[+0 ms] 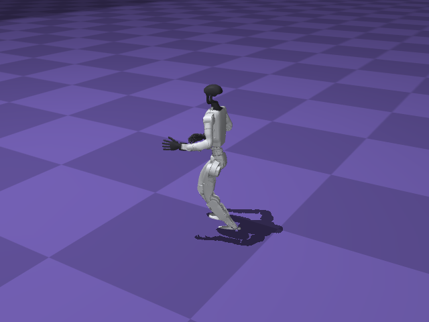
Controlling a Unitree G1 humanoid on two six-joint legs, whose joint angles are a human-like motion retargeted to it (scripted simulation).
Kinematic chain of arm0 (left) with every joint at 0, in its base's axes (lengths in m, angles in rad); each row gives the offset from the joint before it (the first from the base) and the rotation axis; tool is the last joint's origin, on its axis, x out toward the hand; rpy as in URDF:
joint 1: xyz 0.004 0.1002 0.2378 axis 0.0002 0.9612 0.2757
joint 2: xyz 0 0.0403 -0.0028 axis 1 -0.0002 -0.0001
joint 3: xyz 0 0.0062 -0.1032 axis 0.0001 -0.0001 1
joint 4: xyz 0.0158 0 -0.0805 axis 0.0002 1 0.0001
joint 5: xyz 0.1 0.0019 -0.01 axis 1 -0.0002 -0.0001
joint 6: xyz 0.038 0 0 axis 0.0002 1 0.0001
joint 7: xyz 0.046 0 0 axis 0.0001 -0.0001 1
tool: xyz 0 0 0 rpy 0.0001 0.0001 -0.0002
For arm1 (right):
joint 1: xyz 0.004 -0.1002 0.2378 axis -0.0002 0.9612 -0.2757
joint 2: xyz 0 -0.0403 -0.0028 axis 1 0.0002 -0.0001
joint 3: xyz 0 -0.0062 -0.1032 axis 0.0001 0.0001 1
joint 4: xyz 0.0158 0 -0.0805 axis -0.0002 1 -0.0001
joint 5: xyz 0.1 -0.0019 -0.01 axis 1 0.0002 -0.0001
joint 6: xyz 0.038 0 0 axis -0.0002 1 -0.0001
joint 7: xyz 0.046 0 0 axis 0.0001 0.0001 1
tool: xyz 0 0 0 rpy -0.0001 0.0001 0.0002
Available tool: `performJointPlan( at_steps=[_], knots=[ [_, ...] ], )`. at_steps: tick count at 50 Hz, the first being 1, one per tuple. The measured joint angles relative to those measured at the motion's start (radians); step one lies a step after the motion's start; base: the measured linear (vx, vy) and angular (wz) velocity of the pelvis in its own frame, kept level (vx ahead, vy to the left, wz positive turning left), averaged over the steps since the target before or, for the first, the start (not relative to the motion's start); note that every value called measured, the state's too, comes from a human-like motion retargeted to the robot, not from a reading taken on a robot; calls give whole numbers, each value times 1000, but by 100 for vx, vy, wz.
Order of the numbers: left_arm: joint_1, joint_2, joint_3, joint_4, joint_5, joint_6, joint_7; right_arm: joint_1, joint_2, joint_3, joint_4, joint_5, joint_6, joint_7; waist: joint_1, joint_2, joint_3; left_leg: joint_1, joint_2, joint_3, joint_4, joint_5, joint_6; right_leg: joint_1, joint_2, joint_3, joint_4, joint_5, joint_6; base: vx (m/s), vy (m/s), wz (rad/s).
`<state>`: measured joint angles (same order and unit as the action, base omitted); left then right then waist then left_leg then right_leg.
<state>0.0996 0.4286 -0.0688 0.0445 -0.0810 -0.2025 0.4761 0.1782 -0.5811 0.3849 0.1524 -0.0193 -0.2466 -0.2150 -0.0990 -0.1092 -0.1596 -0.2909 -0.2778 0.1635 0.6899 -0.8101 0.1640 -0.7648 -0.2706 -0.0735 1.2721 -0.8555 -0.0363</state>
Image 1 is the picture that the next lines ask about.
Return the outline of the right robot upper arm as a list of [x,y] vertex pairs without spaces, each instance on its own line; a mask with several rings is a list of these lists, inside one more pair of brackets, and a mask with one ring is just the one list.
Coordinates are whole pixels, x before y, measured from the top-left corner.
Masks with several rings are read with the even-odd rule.
[[226,111],[226,131],[230,131],[232,129],[233,124],[230,117],[228,116],[227,108],[225,106],[222,107],[224,107]]

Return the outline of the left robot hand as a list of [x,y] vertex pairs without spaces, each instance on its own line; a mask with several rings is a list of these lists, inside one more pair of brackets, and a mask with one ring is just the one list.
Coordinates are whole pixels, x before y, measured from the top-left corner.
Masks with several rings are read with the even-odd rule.
[[[187,143],[182,143],[182,142],[178,143],[177,141],[175,141],[171,137],[168,137],[168,138],[171,139],[172,141],[163,140],[163,141],[169,142],[169,143],[162,143],[162,144],[170,145],[170,146],[162,146],[162,147],[165,147],[165,149],[163,149],[163,150],[177,150],[177,149],[181,150],[181,144],[187,144]],[[185,150],[182,150],[182,151],[185,151]]]

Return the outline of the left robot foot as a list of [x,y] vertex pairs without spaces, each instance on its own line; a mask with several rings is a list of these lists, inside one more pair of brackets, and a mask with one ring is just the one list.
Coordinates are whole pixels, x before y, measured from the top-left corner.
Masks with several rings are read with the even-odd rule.
[[[236,226],[237,227],[237,226]],[[227,226],[219,226],[219,228],[222,228],[222,229],[233,229],[233,227],[231,228],[231,227],[229,227],[228,225]],[[240,227],[237,227],[237,229],[241,229]]]

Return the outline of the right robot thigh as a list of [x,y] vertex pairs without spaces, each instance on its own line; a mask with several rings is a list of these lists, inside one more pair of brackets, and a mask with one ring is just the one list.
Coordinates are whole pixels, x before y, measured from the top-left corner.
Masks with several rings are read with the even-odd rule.
[[204,171],[205,171],[205,169],[206,169],[206,167],[207,167],[208,164],[211,164],[210,160],[204,165],[203,169],[200,172],[200,176],[199,176],[199,179],[198,179],[198,187],[197,187],[199,193],[203,193],[203,190],[202,190],[202,178],[203,178]]

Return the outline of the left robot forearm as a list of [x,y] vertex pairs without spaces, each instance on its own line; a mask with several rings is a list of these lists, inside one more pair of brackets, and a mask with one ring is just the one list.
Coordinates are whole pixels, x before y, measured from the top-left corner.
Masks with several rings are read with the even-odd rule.
[[207,140],[202,142],[197,142],[193,144],[181,144],[181,150],[187,151],[199,151],[201,152],[203,149],[208,148],[209,142]]

